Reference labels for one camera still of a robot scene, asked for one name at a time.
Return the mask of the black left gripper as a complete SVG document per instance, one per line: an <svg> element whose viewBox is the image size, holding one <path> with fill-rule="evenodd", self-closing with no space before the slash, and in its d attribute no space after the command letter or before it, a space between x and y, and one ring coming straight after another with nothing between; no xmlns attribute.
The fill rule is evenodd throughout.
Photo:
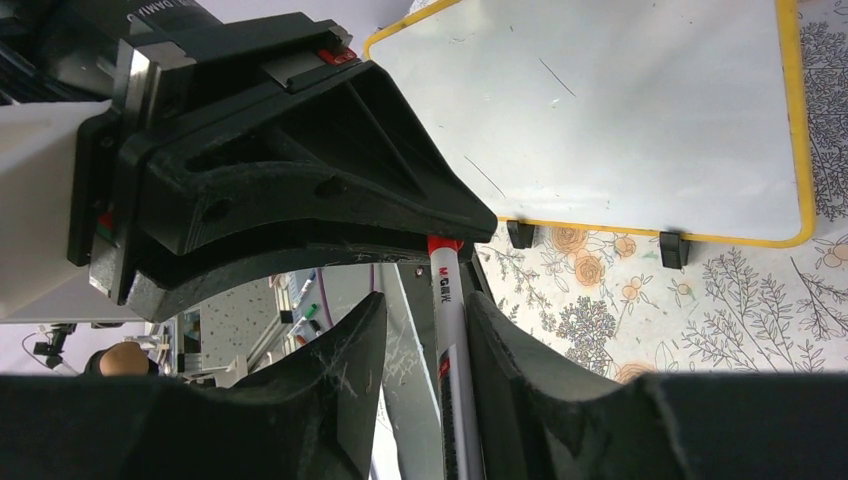
<svg viewBox="0 0 848 480"><path fill-rule="evenodd" d="M195 1L82 3L92 4L99 18L80 20L79 29L91 26L94 37L107 40L128 33L132 15L178 29L217 22ZM1 106L1 318L24 318L17 312L82 275L82 267L65 258L76 133L107 107L98 100L55 103L48 93Z"/></svg>

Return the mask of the red capped whiteboard marker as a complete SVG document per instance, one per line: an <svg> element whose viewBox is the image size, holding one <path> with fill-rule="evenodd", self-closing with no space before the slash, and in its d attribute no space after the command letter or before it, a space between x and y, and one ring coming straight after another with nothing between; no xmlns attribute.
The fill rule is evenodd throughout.
<svg viewBox="0 0 848 480"><path fill-rule="evenodd" d="M467 340L458 240L427 239L437 335L437 386L447 479L485 477Z"/></svg>

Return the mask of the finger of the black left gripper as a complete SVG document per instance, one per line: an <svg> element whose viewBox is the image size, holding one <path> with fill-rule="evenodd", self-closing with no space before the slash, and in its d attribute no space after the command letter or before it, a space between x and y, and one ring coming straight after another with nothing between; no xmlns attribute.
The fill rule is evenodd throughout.
<svg viewBox="0 0 848 480"><path fill-rule="evenodd" d="M272 237L250 245L234 237L183 256L156 253L134 273L125 305L150 322L162 322L219 293L275 274L369 263L424 264L425 235Z"/></svg>
<svg viewBox="0 0 848 480"><path fill-rule="evenodd" d="M428 236L484 242L497 224L373 62L294 93L265 82L137 133L119 180L120 225L176 256L274 230L352 228L421 249Z"/></svg>

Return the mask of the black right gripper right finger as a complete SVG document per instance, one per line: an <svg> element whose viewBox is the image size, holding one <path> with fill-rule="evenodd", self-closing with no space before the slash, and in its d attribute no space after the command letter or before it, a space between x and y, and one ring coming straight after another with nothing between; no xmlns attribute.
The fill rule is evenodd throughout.
<svg viewBox="0 0 848 480"><path fill-rule="evenodd" d="M619 384L466 300L490 479L843 479L847 378L650 373Z"/></svg>

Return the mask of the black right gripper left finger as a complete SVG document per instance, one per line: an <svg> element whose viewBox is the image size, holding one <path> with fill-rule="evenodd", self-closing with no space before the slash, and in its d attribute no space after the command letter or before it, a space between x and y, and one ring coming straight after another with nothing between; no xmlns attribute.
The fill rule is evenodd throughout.
<svg viewBox="0 0 848 480"><path fill-rule="evenodd" d="M229 388L167 377L3 376L5 479L364 479L383 294Z"/></svg>

